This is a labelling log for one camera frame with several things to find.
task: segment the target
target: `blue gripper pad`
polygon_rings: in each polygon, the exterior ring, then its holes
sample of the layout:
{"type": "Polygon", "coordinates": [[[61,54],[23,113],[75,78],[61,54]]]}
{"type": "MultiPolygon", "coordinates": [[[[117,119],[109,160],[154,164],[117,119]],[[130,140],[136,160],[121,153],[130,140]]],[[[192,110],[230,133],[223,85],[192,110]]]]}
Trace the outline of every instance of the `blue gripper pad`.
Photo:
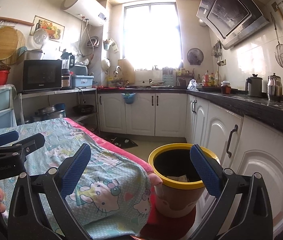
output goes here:
{"type": "Polygon", "coordinates": [[[60,195],[63,199],[73,193],[81,175],[90,161],[91,149],[86,143],[82,144],[74,156],[66,158],[59,166],[61,173],[61,190],[60,195]]]}
{"type": "Polygon", "coordinates": [[[223,168],[215,159],[207,157],[198,144],[191,147],[190,156],[208,193],[219,198],[222,193],[223,168]]]}
{"type": "Polygon", "coordinates": [[[18,138],[19,134],[17,131],[11,131],[8,133],[0,134],[0,146],[17,141],[18,138]]]}

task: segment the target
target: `water heater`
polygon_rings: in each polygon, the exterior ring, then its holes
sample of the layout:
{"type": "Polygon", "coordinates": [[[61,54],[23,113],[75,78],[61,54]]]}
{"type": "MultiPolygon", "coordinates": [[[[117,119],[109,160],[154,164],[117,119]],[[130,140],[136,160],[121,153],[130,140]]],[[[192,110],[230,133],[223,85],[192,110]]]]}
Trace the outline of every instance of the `water heater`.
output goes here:
{"type": "Polygon", "coordinates": [[[92,26],[102,26],[109,18],[109,12],[96,0],[64,0],[61,8],[79,19],[88,19],[92,26]]]}

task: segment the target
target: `black countertop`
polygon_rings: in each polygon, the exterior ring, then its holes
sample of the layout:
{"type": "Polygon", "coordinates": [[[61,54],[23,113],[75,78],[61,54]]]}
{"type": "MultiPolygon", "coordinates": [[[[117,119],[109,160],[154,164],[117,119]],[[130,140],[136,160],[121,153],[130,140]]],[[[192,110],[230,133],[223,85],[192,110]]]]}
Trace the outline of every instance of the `black countertop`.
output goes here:
{"type": "Polygon", "coordinates": [[[102,89],[97,93],[181,93],[206,99],[238,115],[251,116],[283,132],[283,101],[272,102],[266,98],[251,97],[246,94],[195,92],[185,89],[102,89]]]}

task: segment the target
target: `yellow rim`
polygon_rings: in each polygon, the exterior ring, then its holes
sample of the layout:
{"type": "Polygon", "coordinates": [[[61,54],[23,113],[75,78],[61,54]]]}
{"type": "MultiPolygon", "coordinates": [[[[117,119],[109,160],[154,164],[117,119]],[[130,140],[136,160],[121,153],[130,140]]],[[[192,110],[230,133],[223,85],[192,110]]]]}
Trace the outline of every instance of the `yellow rim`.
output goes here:
{"type": "MultiPolygon", "coordinates": [[[[158,147],[157,149],[153,150],[152,153],[148,157],[148,163],[152,166],[154,172],[162,179],[163,184],[172,187],[172,188],[177,188],[177,189],[197,189],[197,188],[202,188],[204,187],[203,181],[196,181],[196,182],[179,182],[175,181],[169,178],[166,178],[162,174],[160,174],[154,167],[154,160],[155,158],[160,155],[163,152],[169,151],[169,150],[177,150],[177,149],[185,149],[185,150],[190,150],[193,144],[189,143],[172,143],[172,144],[166,144],[161,147],[158,147]]],[[[211,158],[216,159],[219,162],[218,157],[216,156],[215,153],[212,151],[201,147],[203,152],[211,158]]]]}

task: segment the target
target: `pink fabric border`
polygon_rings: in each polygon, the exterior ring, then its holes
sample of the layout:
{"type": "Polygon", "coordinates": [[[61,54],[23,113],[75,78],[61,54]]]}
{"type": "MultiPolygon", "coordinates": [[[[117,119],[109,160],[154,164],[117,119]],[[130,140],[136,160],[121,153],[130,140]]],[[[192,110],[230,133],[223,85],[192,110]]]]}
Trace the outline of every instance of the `pink fabric border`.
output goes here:
{"type": "Polygon", "coordinates": [[[91,137],[99,146],[104,147],[105,149],[108,149],[112,152],[115,152],[117,154],[120,154],[133,162],[138,163],[141,167],[144,168],[144,170],[147,172],[147,174],[153,173],[153,168],[144,160],[138,158],[137,156],[126,152],[125,150],[113,145],[110,142],[105,141],[104,139],[98,137],[97,135],[93,134],[91,131],[87,130],[85,127],[79,125],[78,123],[74,122],[73,120],[69,118],[64,118],[72,127],[82,130],[84,133],[86,133],[89,137],[91,137]]]}

